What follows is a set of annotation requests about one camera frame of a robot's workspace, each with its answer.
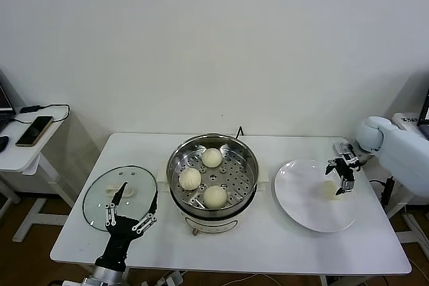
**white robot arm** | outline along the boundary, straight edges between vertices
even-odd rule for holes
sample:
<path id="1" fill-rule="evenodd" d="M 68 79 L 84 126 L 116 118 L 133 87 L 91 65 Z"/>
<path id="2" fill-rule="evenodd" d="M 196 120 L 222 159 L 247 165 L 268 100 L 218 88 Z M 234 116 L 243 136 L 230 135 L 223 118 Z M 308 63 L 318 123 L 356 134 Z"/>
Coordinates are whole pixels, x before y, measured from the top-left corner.
<path id="1" fill-rule="evenodd" d="M 417 196 L 429 196 L 429 141 L 401 130 L 383 117 L 369 117 L 357 131 L 359 147 Z"/>

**table leg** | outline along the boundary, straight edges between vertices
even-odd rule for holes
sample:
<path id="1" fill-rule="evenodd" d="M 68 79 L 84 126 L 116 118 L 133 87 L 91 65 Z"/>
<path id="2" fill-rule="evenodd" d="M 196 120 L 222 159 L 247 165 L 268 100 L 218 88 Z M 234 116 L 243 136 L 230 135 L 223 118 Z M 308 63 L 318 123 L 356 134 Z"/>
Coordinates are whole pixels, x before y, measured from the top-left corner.
<path id="1" fill-rule="evenodd" d="M 52 189 L 54 189 L 60 197 L 67 202 L 71 208 L 73 208 L 74 201 L 77 199 L 76 192 L 70 187 L 68 182 L 60 176 L 43 154 L 40 154 L 39 164 L 46 172 L 46 175 L 48 176 L 46 181 L 51 185 Z"/>
<path id="2" fill-rule="evenodd" d="M 402 214 L 402 218 L 407 224 L 409 231 L 399 231 L 396 233 L 401 244 L 418 242 L 426 258 L 429 260 L 429 240 L 424 234 L 422 228 L 412 214 Z"/>
<path id="3" fill-rule="evenodd" d="M 358 286 L 372 277 L 374 276 L 344 276 L 329 286 Z"/>
<path id="4" fill-rule="evenodd" d="M 40 210 L 46 203 L 45 198 L 38 198 L 31 210 L 28 212 L 21 226 L 19 226 L 15 236 L 13 236 L 12 241 L 22 242 L 27 236 L 30 228 L 33 224 L 47 224 L 50 226 L 63 226 L 67 220 L 67 215 L 63 214 L 40 214 Z"/>
<path id="5" fill-rule="evenodd" d="M 6 213 L 9 206 L 14 203 L 17 204 L 21 199 L 12 191 L 3 181 L 0 180 L 0 193 L 3 194 L 7 200 L 0 208 L 0 218 Z"/>
<path id="6" fill-rule="evenodd" d="M 390 219 L 400 211 L 412 198 L 414 194 L 407 190 L 404 186 L 399 187 L 395 194 L 392 194 L 390 202 L 387 207 L 384 209 L 387 217 Z"/>

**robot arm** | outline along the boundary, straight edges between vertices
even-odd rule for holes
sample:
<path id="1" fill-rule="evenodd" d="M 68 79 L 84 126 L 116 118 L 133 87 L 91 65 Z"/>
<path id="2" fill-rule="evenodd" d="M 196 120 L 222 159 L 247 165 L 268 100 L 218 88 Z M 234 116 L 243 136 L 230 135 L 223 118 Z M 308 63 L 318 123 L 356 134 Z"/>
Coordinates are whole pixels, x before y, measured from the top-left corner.
<path id="1" fill-rule="evenodd" d="M 369 117 L 362 122 L 356 140 L 409 191 L 429 196 L 429 141 L 382 117 Z"/>
<path id="2" fill-rule="evenodd" d="M 126 185 L 127 182 L 113 196 L 112 202 L 105 207 L 106 229 L 110 234 L 110 239 L 103 255 L 95 261 L 94 273 L 85 278 L 82 283 L 65 281 L 63 286 L 119 286 L 121 284 L 131 241 L 143 236 L 143 233 L 156 222 L 154 214 L 158 197 L 158 192 L 156 192 L 149 212 L 141 220 L 120 216 L 117 214 L 117 206 Z"/>

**laptop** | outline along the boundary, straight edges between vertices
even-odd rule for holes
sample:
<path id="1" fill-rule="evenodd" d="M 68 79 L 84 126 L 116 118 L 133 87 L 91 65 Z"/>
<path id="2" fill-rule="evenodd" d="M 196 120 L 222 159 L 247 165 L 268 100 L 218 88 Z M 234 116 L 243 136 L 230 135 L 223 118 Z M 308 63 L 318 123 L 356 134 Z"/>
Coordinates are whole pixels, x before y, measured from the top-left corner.
<path id="1" fill-rule="evenodd" d="M 422 112 L 418 118 L 417 126 L 420 132 L 429 139 L 429 92 L 426 95 L 426 100 L 424 101 Z"/>
<path id="2" fill-rule="evenodd" d="M 0 85 L 0 132 L 9 124 L 15 116 L 15 109 L 7 98 L 3 87 Z"/>

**cable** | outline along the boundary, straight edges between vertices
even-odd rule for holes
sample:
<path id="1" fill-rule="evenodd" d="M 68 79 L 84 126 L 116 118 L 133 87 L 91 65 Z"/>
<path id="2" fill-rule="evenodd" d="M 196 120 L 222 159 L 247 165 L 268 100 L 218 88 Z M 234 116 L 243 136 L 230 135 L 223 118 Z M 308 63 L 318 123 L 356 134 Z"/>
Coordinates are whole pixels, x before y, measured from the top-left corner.
<path id="1" fill-rule="evenodd" d="M 387 285 L 387 286 L 390 286 L 389 282 L 387 281 L 386 276 L 382 276 L 382 277 L 383 277 L 384 281 L 386 282 L 386 285 Z"/>
<path id="2" fill-rule="evenodd" d="M 70 105 L 68 105 L 68 104 L 49 104 L 49 105 L 44 106 L 43 109 L 45 109 L 47 107 L 50 107 L 50 106 L 67 106 L 67 114 L 66 114 L 66 116 L 63 117 L 62 119 L 52 121 L 53 123 L 64 121 L 65 119 L 68 118 L 68 115 L 70 115 Z"/>
<path id="3" fill-rule="evenodd" d="M 416 268 L 422 273 L 422 275 L 425 278 L 425 280 L 427 280 L 428 283 L 429 283 L 429 278 L 428 278 L 428 276 L 426 276 L 425 273 L 423 273 L 423 270 L 414 261 L 412 261 L 409 257 L 408 257 L 408 260 L 410 261 L 411 264 L 413 264 L 414 266 L 416 266 Z"/>
<path id="4" fill-rule="evenodd" d="M 384 186 L 386 184 L 385 182 L 382 182 L 379 180 L 369 180 L 369 182 L 377 182 L 377 183 L 381 184 L 382 186 Z"/>
<path id="5" fill-rule="evenodd" d="M 226 284 L 223 284 L 223 285 L 221 285 L 221 286 L 227 286 L 227 285 L 230 285 L 230 284 L 232 284 L 232 283 L 238 283 L 239 281 L 245 281 L 246 279 L 250 279 L 250 278 L 252 278 L 252 277 L 254 277 L 254 276 L 258 276 L 259 274 L 254 274 L 254 275 L 252 275 L 252 276 L 248 276 L 248 277 L 246 277 L 246 278 L 242 278 L 242 279 L 237 279 L 236 281 L 230 281 L 230 282 L 228 282 L 228 283 L 226 283 Z M 269 276 L 269 275 L 265 275 L 265 274 L 260 274 L 261 276 L 264 276 L 264 277 L 267 277 L 267 278 L 269 278 L 269 279 L 271 279 L 274 283 L 276 283 L 278 286 L 282 286 L 282 284 L 280 284 L 278 281 L 276 281 L 273 277 L 271 277 L 271 276 Z"/>
<path id="6" fill-rule="evenodd" d="M 248 276 L 248 277 L 246 277 L 246 278 L 237 279 L 236 281 L 230 281 L 229 283 L 223 284 L 223 285 L 221 285 L 221 286 L 227 286 L 227 285 L 232 284 L 232 283 L 238 283 L 239 281 L 245 281 L 246 279 L 250 279 L 250 278 L 252 278 L 252 277 L 254 277 L 254 276 L 256 276 L 256 275 L 257 275 L 257 274 L 254 274 L 254 275 L 252 275 L 252 276 Z"/>
<path id="7" fill-rule="evenodd" d="M 235 138 L 238 139 L 240 134 L 244 135 L 243 128 L 241 126 L 239 127 L 239 130 L 237 131 L 237 135 L 235 135 Z"/>
<path id="8" fill-rule="evenodd" d="M 68 104 L 49 104 L 49 105 L 46 105 L 46 106 L 40 106 L 39 108 L 36 108 L 34 110 L 34 112 L 36 112 L 38 110 L 46 109 L 47 107 L 51 107 L 51 106 L 67 106 L 67 114 L 66 114 L 66 116 L 63 117 L 62 119 L 52 121 L 53 123 L 64 121 L 70 115 L 70 105 L 68 105 Z M 11 119 L 10 121 L 16 121 L 16 122 L 22 123 L 22 124 L 32 124 L 33 123 L 33 122 L 23 122 L 23 121 L 20 121 L 20 120 L 17 120 L 17 119 Z"/>
<path id="9" fill-rule="evenodd" d="M 265 277 L 267 277 L 267 278 L 271 279 L 271 280 L 272 280 L 274 283 L 276 283 L 277 285 L 282 286 L 282 284 L 280 284 L 278 281 L 276 281 L 273 277 L 268 276 L 268 275 L 264 275 L 264 274 L 262 274 L 262 276 L 265 276 Z"/>

